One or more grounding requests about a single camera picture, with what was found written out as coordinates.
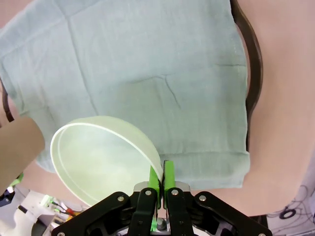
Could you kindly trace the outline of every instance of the metal bolt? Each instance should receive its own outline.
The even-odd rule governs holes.
[[[171,192],[174,196],[176,196],[178,194],[178,191],[176,189],[173,189]]]
[[[120,202],[122,202],[122,201],[124,200],[124,197],[123,197],[123,196],[120,196],[120,197],[117,198],[117,200],[120,201]]]
[[[202,202],[204,202],[206,199],[207,199],[206,196],[203,196],[203,195],[201,195],[201,196],[199,197],[199,200],[202,201]]]

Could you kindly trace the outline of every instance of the brown cardboard roll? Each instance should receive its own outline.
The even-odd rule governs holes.
[[[44,137],[31,118],[18,118],[0,128],[0,195],[44,147]]]

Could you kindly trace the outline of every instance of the light blue cloth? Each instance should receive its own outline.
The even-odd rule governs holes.
[[[247,68],[229,0],[37,0],[0,33],[0,75],[46,140],[109,115],[140,128],[176,180],[240,187]]]

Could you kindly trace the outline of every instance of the plastic bowl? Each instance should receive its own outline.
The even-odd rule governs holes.
[[[76,119],[53,136],[50,153],[56,172],[67,188],[92,206],[114,192],[133,193],[149,181],[150,166],[159,180],[159,154],[137,127],[114,117]]]

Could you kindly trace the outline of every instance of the white floor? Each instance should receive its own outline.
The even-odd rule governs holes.
[[[315,191],[315,154],[295,199],[287,206],[295,209],[296,214],[289,219],[279,218],[281,212],[268,215],[268,226],[274,236],[315,236],[315,224],[309,198]]]

